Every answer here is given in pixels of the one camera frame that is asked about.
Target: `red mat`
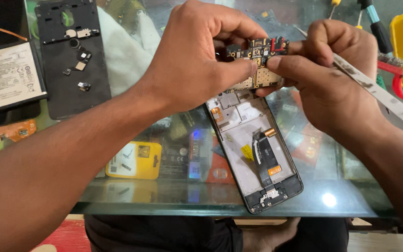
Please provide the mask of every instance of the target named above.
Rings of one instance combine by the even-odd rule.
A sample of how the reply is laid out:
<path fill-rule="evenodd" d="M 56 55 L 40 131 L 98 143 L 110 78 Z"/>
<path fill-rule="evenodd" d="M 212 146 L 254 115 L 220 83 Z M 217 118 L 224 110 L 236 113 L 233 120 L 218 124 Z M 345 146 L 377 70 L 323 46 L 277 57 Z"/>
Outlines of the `red mat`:
<path fill-rule="evenodd" d="M 45 244 L 54 245 L 57 252 L 91 252 L 83 220 L 64 220 L 48 238 L 35 248 Z"/>

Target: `gold connector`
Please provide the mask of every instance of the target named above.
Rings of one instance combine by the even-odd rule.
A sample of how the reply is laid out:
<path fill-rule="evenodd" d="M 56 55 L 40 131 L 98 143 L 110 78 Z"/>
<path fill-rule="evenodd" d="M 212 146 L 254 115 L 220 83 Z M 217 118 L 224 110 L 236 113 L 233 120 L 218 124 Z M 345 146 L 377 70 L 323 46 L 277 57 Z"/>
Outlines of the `gold connector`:
<path fill-rule="evenodd" d="M 275 129 L 270 128 L 270 129 L 267 129 L 267 130 L 264 132 L 264 134 L 265 134 L 267 137 L 272 137 L 272 136 L 276 135 L 276 131 L 275 131 Z"/>

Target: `yellow package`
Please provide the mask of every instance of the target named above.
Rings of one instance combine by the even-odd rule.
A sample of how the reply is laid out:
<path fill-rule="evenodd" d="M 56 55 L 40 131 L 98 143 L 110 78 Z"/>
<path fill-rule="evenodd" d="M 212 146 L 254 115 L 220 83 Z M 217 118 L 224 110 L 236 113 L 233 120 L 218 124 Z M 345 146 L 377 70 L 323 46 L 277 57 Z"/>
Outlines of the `yellow package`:
<path fill-rule="evenodd" d="M 105 174 L 115 178 L 156 179 L 160 162 L 160 144 L 130 142 L 105 166 Z"/>

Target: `motherboard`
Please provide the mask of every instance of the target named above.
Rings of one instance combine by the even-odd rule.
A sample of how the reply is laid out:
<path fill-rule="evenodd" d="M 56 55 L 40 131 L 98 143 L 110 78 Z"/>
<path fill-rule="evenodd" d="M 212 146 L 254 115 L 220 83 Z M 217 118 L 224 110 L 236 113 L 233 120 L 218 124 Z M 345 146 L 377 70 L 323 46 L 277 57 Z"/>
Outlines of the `motherboard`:
<path fill-rule="evenodd" d="M 242 49 L 241 45 L 227 46 L 220 56 L 224 61 L 254 60 L 257 64 L 257 72 L 241 83 L 237 83 L 226 93 L 242 89 L 255 89 L 260 87 L 281 85 L 281 76 L 267 69 L 267 60 L 276 55 L 287 55 L 289 41 L 284 37 L 259 38 L 249 41 L 248 49 Z"/>

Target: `phone battery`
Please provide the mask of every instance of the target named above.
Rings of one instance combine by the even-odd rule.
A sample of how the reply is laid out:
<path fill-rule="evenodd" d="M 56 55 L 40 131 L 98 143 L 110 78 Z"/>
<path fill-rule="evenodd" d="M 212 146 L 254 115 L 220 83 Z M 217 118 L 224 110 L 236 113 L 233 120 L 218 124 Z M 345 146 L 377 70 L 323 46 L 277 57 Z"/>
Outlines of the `phone battery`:
<path fill-rule="evenodd" d="M 0 109 L 46 97 L 29 42 L 0 49 Z"/>
<path fill-rule="evenodd" d="M 187 179 L 189 136 L 177 141 L 164 139 L 161 150 L 160 179 Z"/>

